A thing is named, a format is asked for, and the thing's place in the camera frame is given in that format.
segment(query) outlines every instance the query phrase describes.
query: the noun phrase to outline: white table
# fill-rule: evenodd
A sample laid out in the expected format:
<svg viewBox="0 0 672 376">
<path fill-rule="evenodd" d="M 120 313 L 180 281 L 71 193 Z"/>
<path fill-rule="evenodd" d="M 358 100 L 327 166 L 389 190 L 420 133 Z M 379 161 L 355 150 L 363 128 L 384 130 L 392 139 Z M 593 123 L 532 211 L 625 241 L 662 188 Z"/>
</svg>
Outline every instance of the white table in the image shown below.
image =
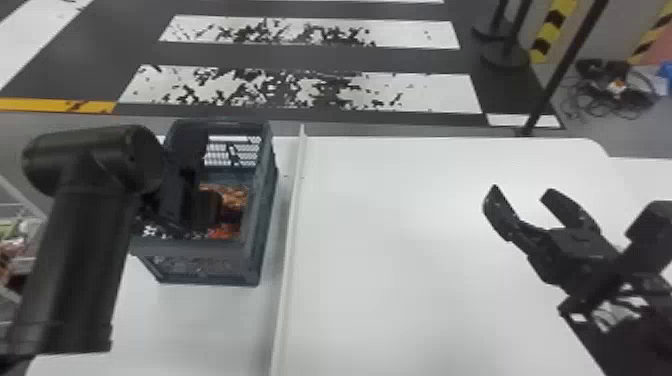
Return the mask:
<svg viewBox="0 0 672 376">
<path fill-rule="evenodd" d="M 30 376 L 267 375 L 280 293 L 295 138 L 274 139 L 278 189 L 256 288 L 160 285 L 129 257 L 107 354 L 40 356 Z"/>
<path fill-rule="evenodd" d="M 601 375 L 481 213 L 493 183 L 558 226 L 553 187 L 619 245 L 641 206 L 603 149 L 568 139 L 309 139 L 274 376 Z"/>
<path fill-rule="evenodd" d="M 297 141 L 275 145 L 280 199 L 258 288 L 159 285 L 129 258 L 112 352 L 39 357 L 29 374 L 266 375 L 274 351 L 276 376 L 601 375 L 557 316 L 564 294 L 480 212 L 498 183 L 524 219 L 557 225 L 538 201 L 555 187 L 627 244 L 642 204 L 599 146 L 308 139 L 284 258 Z"/>
</svg>

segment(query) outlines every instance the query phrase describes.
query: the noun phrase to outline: cable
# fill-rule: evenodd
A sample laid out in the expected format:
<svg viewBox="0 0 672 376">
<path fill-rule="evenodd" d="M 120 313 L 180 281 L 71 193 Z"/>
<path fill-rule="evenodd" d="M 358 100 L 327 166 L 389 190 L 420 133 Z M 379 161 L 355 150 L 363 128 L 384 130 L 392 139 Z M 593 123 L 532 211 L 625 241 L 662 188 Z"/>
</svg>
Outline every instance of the cable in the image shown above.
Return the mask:
<svg viewBox="0 0 672 376">
<path fill-rule="evenodd" d="M 627 90 L 620 97 L 598 89 L 595 81 L 580 76 L 566 77 L 561 87 L 567 89 L 567 96 L 560 103 L 560 110 L 569 119 L 581 119 L 584 114 L 594 118 L 613 115 L 625 120 L 639 119 L 644 110 L 651 107 L 659 99 L 651 80 L 636 70 L 630 75 L 644 82 L 649 92 L 641 90 L 639 85 L 627 82 Z"/>
</svg>

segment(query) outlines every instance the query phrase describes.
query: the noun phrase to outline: black pole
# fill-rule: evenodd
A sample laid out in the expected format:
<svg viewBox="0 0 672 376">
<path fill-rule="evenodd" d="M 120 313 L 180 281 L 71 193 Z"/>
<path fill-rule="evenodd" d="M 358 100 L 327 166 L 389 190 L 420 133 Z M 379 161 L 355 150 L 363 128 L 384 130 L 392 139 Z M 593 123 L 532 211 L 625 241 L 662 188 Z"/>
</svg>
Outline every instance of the black pole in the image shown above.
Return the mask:
<svg viewBox="0 0 672 376">
<path fill-rule="evenodd" d="M 579 31 L 576 33 L 574 40 L 569 45 L 565 56 L 562 58 L 558 68 L 555 70 L 553 76 L 548 81 L 548 85 L 546 85 L 546 88 L 541 95 L 541 99 L 535 106 L 532 114 L 530 114 L 530 118 L 527 120 L 527 123 L 525 123 L 525 126 L 522 129 L 516 130 L 516 135 L 524 137 L 529 137 L 532 135 L 532 131 L 539 122 L 541 114 L 548 106 L 551 97 L 553 97 L 553 94 L 555 94 L 555 91 L 560 86 L 562 79 L 567 74 L 567 71 L 569 71 L 569 68 L 572 66 L 576 56 L 579 54 L 579 51 L 581 51 L 581 48 L 586 43 L 586 40 L 588 40 L 590 33 L 593 31 L 595 24 L 600 20 L 600 17 L 602 16 L 602 13 L 604 12 L 604 9 L 607 7 L 607 5 L 609 5 L 609 0 L 595 0 L 593 6 L 588 11 L 588 15 L 586 15 L 586 18 L 583 20 Z"/>
<path fill-rule="evenodd" d="M 509 38 L 506 40 L 506 44 L 502 50 L 505 55 L 510 55 L 513 47 L 518 44 L 518 34 L 520 34 L 520 30 L 523 28 L 523 23 L 525 22 L 525 18 L 527 18 L 527 14 L 530 13 L 530 8 L 532 8 L 532 0 L 523 0 L 520 4 L 518 12 L 516 13 L 516 19 L 513 21 L 511 34 L 509 34 Z"/>
<path fill-rule="evenodd" d="M 495 14 L 492 17 L 490 22 L 490 31 L 494 32 L 499 30 L 499 27 L 502 25 L 502 19 L 504 19 L 504 12 L 506 12 L 506 7 L 509 6 L 509 0 L 499 0 L 499 5 L 495 9 Z"/>
<path fill-rule="evenodd" d="M 511 28 L 510 24 L 502 22 L 504 20 L 504 12 L 506 12 L 508 6 L 509 0 L 499 0 L 492 18 L 483 17 L 474 23 L 471 28 L 474 35 L 488 41 L 508 38 Z"/>
<path fill-rule="evenodd" d="M 532 0 L 523 0 L 516 12 L 516 19 L 509 36 L 504 41 L 492 42 L 483 46 L 483 61 L 501 70 L 515 70 L 530 64 L 530 54 L 518 43 L 520 30 L 532 8 Z"/>
</svg>

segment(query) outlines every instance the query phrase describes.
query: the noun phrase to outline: yellow and black striped post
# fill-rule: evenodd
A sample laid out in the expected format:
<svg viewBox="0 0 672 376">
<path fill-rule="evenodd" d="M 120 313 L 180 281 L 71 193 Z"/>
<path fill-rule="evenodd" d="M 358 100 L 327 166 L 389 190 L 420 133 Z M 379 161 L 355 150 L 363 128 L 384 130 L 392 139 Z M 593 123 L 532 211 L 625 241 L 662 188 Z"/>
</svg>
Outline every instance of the yellow and black striped post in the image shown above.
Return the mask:
<svg viewBox="0 0 672 376">
<path fill-rule="evenodd" d="M 653 44 L 656 43 L 656 40 L 663 34 L 663 31 L 665 31 L 670 22 L 672 22 L 672 0 L 660 12 L 653 27 L 644 34 L 644 37 L 637 45 L 635 52 L 628 59 L 628 62 L 632 65 L 639 64 Z"/>
<path fill-rule="evenodd" d="M 546 16 L 544 25 L 541 27 L 537 39 L 534 40 L 530 49 L 530 59 L 534 64 L 545 63 L 551 47 L 558 38 L 567 18 L 574 13 L 577 0 L 555 0 L 551 10 Z"/>
</svg>

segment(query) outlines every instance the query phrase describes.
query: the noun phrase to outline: floor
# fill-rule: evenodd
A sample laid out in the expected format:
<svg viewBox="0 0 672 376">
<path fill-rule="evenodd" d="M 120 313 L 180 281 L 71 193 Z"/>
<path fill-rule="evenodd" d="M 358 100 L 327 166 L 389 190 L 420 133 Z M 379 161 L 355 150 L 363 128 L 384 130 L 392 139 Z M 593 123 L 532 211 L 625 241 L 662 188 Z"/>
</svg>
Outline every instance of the floor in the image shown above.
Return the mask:
<svg viewBox="0 0 672 376">
<path fill-rule="evenodd" d="M 0 110 L 506 127 L 541 90 L 481 61 L 494 0 L 24 1 L 0 7 Z"/>
<path fill-rule="evenodd" d="M 550 65 L 535 66 L 543 83 L 547 82 L 553 69 Z M 657 71 L 653 66 L 637 69 L 648 74 L 655 74 Z M 570 71 L 567 76 L 573 75 L 575 73 Z M 561 87 L 552 103 L 558 109 L 558 117 L 567 128 L 569 136 L 594 140 L 612 157 L 672 159 L 672 97 L 661 97 L 637 120 L 625 120 L 613 115 L 573 119 L 561 109 L 561 103 L 566 97 L 567 90 Z"/>
</svg>

